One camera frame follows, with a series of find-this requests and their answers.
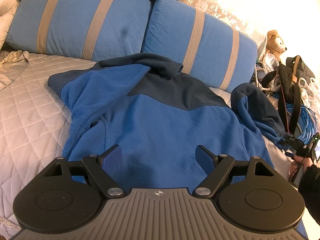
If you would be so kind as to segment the black sleeve forearm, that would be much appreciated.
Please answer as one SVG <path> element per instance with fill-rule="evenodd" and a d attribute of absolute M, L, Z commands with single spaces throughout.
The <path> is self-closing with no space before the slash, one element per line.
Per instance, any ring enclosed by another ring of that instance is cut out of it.
<path fill-rule="evenodd" d="M 302 195 L 305 206 L 312 218 L 320 223 L 320 177 L 319 167 L 312 165 L 306 169 L 301 178 L 299 193 Z"/>

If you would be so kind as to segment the person right hand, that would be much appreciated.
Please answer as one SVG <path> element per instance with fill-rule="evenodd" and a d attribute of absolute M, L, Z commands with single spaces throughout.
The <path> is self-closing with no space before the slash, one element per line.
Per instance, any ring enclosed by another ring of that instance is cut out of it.
<path fill-rule="evenodd" d="M 297 155 L 293 156 L 293 162 L 291 163 L 290 171 L 289 171 L 289 178 L 291 179 L 296 172 L 298 171 L 299 167 L 303 167 L 303 172 L 306 171 L 308 167 L 311 167 L 314 164 L 311 158 L 304 158 Z"/>

